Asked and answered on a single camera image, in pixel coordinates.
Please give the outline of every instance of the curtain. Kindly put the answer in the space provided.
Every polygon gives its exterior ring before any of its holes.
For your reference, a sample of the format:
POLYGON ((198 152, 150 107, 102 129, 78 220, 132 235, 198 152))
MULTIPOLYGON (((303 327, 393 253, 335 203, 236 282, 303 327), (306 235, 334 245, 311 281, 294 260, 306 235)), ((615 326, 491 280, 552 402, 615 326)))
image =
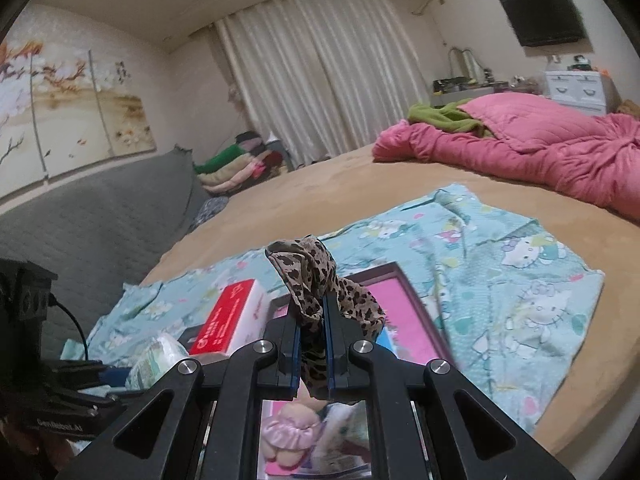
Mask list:
POLYGON ((216 28, 254 127, 298 163, 365 146, 428 102, 390 0, 270 0, 216 28))

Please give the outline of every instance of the floral wall art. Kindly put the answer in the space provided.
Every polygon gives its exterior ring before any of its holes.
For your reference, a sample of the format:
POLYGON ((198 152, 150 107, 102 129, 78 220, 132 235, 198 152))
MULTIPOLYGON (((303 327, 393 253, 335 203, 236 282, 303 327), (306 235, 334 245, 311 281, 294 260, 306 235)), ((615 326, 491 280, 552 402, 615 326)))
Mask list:
POLYGON ((154 150, 124 62, 46 41, 0 44, 0 197, 154 150))

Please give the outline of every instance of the leopard print scrunchie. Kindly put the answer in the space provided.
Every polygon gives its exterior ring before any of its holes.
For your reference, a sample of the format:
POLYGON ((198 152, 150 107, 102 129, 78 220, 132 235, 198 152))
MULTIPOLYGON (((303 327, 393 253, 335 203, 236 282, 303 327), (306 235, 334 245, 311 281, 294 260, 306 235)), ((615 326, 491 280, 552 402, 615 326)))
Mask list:
POLYGON ((302 380, 312 396, 326 394, 322 297, 336 292, 341 314, 356 319, 363 336, 371 341, 382 331, 385 313, 364 286, 336 275, 331 253, 315 236, 279 240, 268 245, 265 254, 302 315, 302 380))

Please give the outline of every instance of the hand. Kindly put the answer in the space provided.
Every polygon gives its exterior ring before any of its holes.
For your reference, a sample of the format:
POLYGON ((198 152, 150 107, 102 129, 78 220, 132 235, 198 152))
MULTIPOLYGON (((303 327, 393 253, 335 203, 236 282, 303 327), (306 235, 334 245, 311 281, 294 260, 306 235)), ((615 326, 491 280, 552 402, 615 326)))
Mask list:
POLYGON ((57 471, 62 470, 75 456, 71 444, 63 436, 22 428, 14 416, 0 420, 0 431, 10 446, 26 455, 37 455, 43 447, 49 462, 57 471))

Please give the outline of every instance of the light blue sheet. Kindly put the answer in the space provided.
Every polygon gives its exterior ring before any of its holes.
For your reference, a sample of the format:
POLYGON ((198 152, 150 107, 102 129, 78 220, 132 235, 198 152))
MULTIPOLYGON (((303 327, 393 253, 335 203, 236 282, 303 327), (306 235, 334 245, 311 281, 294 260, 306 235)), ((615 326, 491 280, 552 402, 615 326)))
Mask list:
MULTIPOLYGON (((529 432, 582 345, 604 280, 536 220, 484 205, 459 184, 322 240, 341 276, 397 262, 458 368, 529 432)), ((168 282, 125 285, 90 334, 91 359, 132 365, 158 331, 177 338, 204 322, 220 290, 247 278, 272 297, 286 293, 263 249, 168 282)), ((69 344, 63 355, 75 352, 69 344)))

